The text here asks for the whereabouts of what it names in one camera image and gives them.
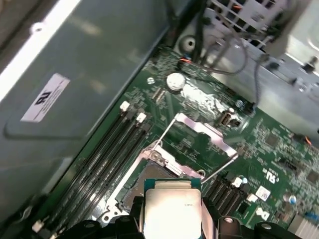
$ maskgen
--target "screw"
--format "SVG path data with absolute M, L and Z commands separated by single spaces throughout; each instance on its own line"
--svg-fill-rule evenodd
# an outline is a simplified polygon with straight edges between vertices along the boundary
M 234 220 L 232 218 L 224 218 L 224 221 L 227 223 L 233 223 Z
M 93 228 L 95 225 L 93 223 L 88 223 L 85 225 L 86 228 Z
M 154 80 L 153 77 L 148 77 L 147 82 L 148 82 L 149 85 L 152 85 L 152 84 L 155 83 L 155 80 Z
M 271 226 L 266 224 L 266 223 L 263 223 L 261 224 L 261 226 L 264 228 L 264 229 L 267 229 L 267 230 L 270 230 L 271 229 Z
M 153 152 L 151 154 L 151 159 L 154 160 L 154 161 L 158 161 L 160 159 L 160 154 L 157 153 L 157 152 Z

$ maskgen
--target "capacitor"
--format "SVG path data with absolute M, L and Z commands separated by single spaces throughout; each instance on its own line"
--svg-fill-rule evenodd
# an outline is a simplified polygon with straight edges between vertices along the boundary
M 246 184 L 246 183 L 248 183 L 248 179 L 247 178 L 243 178 L 243 184 Z
M 284 201 L 286 203 L 290 203 L 290 204 L 294 205 L 297 203 L 297 197 L 291 193 L 286 193 L 284 195 Z
M 166 79 L 166 85 L 169 92 L 179 94 L 186 84 L 186 79 L 183 74 L 175 72 L 170 74 Z
M 235 106 L 238 108 L 242 108 L 244 106 L 244 102 L 242 102 L 241 100 L 236 101 Z

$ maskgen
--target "motherboard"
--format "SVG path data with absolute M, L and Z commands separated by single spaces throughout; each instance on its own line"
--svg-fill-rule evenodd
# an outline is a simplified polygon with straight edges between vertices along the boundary
M 168 78 L 179 73 L 182 90 Z M 49 195 L 39 227 L 59 234 L 84 219 L 130 212 L 148 178 L 202 179 L 220 214 L 253 228 L 316 223 L 319 151 L 204 70 L 159 47 Z

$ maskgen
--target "blue component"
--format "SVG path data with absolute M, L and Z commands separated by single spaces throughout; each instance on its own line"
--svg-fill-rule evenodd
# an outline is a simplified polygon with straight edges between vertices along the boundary
M 297 198 L 294 195 L 291 195 L 289 197 L 289 203 L 292 204 L 292 205 L 296 204 L 297 203 Z
M 247 178 L 243 178 L 243 184 L 248 183 L 248 179 Z
M 305 216 L 314 221 L 319 221 L 319 215 L 316 215 L 314 213 L 305 213 Z

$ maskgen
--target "ul label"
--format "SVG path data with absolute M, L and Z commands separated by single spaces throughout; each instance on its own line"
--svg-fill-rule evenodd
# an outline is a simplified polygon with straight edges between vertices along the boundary
M 25 112 L 21 121 L 38 123 L 43 120 L 69 82 L 69 79 L 60 74 L 54 74 Z

